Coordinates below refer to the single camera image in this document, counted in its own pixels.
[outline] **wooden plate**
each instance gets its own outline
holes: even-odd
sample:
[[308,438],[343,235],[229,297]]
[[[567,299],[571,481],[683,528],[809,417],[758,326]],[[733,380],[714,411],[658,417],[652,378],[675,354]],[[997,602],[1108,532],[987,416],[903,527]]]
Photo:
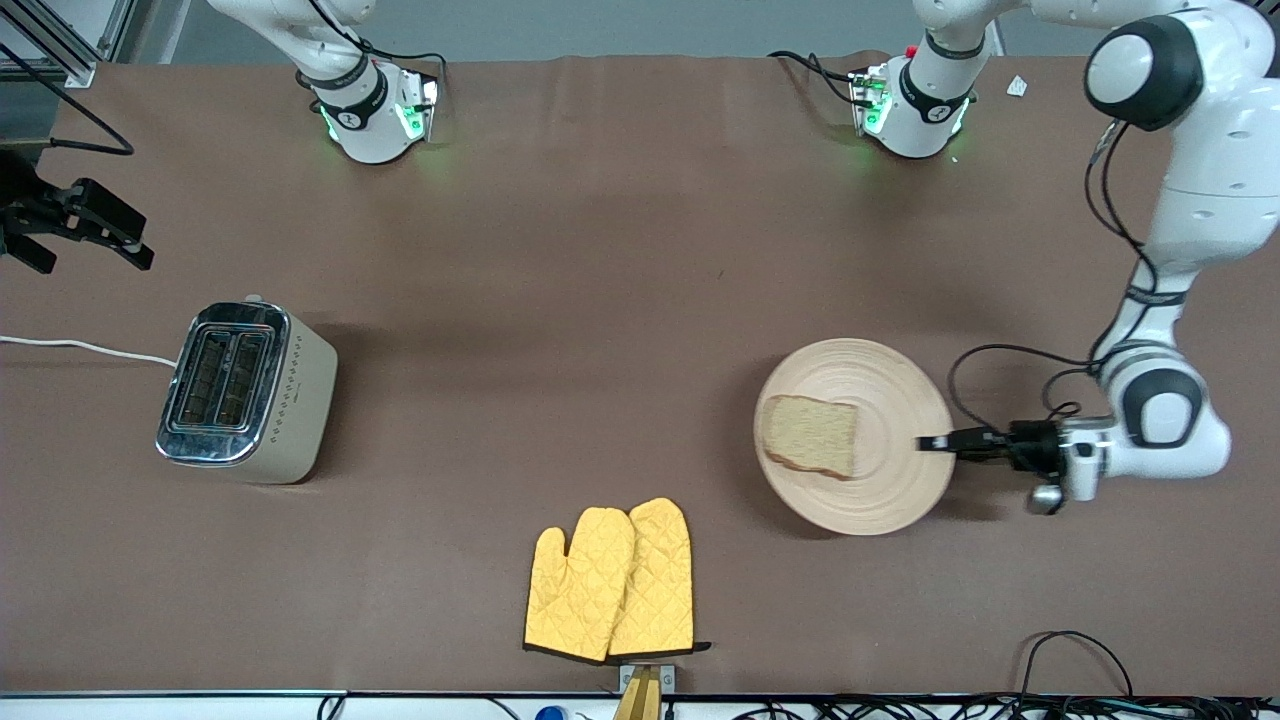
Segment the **wooden plate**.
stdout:
[[[769,460],[762,410],[774,395],[858,407],[854,479]],[[901,352],[869,340],[824,340],[792,352],[764,383],[755,404],[755,456],[773,489],[804,519],[847,536],[879,536],[919,520],[942,497],[955,456],[918,451],[915,438],[951,429],[938,388]]]

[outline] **yellow oven mitt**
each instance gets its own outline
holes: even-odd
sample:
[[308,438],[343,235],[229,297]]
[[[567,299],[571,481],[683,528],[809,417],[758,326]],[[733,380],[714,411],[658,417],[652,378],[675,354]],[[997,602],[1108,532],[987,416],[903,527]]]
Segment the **yellow oven mitt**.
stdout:
[[564,532],[548,528],[534,548],[525,650],[603,662],[622,611],[635,530],[613,507],[588,507],[566,555]]
[[634,507],[630,518],[635,557],[608,661],[707,650],[710,643],[694,643],[692,550],[685,514],[659,497]]

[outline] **toaster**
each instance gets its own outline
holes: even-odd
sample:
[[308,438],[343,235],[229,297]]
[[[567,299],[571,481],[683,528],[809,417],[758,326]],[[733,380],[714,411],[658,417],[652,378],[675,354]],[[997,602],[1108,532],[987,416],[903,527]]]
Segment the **toaster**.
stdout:
[[191,323],[156,448],[229,479],[288,484],[315,464],[338,354],[284,309],[250,296]]

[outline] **toast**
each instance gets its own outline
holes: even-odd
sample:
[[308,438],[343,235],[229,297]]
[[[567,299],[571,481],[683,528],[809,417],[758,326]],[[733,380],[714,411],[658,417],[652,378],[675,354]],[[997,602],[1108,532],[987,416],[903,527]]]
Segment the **toast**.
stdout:
[[799,395],[764,401],[764,454],[801,473],[854,479],[854,432],[858,409]]

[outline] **table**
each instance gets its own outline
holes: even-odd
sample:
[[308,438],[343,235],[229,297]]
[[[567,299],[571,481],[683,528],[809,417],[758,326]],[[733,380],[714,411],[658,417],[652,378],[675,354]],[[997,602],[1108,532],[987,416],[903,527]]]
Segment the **table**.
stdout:
[[[83,99],[137,155],[41,172],[138,206],[155,268],[50,241],[50,277],[0,263],[4,332],[175,356],[201,307],[261,293],[337,347],[338,387],[314,478],[256,488],[159,456],[164,368],[0,348],[3,685],[612,687],[521,651],[534,539],[668,496],[716,643],[685,691],[1007,689],[1032,634],[1074,628],[1140,693],[1274,692],[1275,249],[1206,273],[1180,327],[1235,433],[1216,478],[1108,480],[1046,519],[1030,478],[961,468],[920,523],[846,538],[755,462],[756,393],[809,342],[884,342],[934,380],[982,342],[1087,351],[1133,258],[1080,196],[1106,124],[1082,63],[993,60],[925,161],[776,60],[460,65],[451,143],[384,167],[342,156],[292,68],[102,68]],[[1167,149],[1132,135],[1115,188],[1144,229]],[[961,389],[1038,416],[1052,369],[982,357]],[[1033,689],[1116,684],[1064,644]]]

